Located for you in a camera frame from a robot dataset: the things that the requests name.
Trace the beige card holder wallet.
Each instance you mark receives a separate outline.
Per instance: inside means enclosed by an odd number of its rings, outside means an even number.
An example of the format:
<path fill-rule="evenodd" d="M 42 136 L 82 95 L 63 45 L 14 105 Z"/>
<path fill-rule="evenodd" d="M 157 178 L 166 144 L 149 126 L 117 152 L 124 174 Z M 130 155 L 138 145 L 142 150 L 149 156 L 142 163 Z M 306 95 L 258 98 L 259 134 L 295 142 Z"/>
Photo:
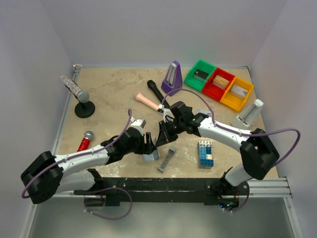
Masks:
<path fill-rule="evenodd" d="M 155 139 L 153 140 L 153 143 L 156 144 L 156 142 L 157 142 L 157 139 L 155 138 Z M 158 149 L 156 149 L 156 150 L 154 151 L 154 153 L 152 153 L 152 154 L 150 154 L 150 155 L 146 155 L 145 153 L 142 155 L 143 161 L 146 161 L 146 162 L 148 162 L 148 161 L 155 161 L 155 160 L 157 160 L 158 158 L 159 158 L 159 151 L 158 151 Z"/>

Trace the white VIP credit card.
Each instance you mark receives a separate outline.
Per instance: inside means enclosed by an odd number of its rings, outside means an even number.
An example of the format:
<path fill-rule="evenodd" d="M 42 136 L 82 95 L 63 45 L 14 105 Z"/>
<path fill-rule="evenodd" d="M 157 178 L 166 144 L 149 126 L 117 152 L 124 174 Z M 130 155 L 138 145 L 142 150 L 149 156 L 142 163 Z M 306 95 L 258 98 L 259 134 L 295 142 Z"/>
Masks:
<path fill-rule="evenodd" d="M 196 110 L 196 113 L 202 113 L 202 114 L 207 115 L 208 117 L 211 116 L 211 111 L 206 111 L 206 110 L 197 109 L 197 110 Z"/>

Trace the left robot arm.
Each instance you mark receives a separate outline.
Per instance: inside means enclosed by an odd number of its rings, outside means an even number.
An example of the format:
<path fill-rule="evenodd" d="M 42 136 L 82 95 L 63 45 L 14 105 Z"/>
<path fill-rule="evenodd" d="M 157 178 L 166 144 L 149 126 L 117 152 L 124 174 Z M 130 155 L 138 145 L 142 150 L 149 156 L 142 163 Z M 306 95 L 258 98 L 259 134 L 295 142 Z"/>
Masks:
<path fill-rule="evenodd" d="M 157 149 L 156 142 L 151 133 L 141 134 L 139 130 L 129 127 L 120 135 L 91 149 L 67 155 L 53 155 L 51 151 L 45 151 L 21 174 L 25 186 L 21 197 L 30 198 L 34 204 L 43 203 L 57 193 L 68 176 L 117 162 L 130 153 L 150 155 Z"/>

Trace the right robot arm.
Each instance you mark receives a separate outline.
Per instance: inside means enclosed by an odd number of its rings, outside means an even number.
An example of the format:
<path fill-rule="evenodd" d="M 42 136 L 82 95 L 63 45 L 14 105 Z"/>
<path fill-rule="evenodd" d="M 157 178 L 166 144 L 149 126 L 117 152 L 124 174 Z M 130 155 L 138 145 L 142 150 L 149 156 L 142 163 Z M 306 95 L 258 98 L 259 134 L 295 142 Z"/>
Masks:
<path fill-rule="evenodd" d="M 224 176 L 231 186 L 250 180 L 262 180 L 279 159 L 279 153 L 270 138 L 261 129 L 241 130 L 212 120 L 206 114 L 193 114 L 192 108 L 179 101 L 170 108 L 172 115 L 159 122 L 156 147 L 176 141 L 186 132 L 218 141 L 240 153 L 242 163 Z"/>

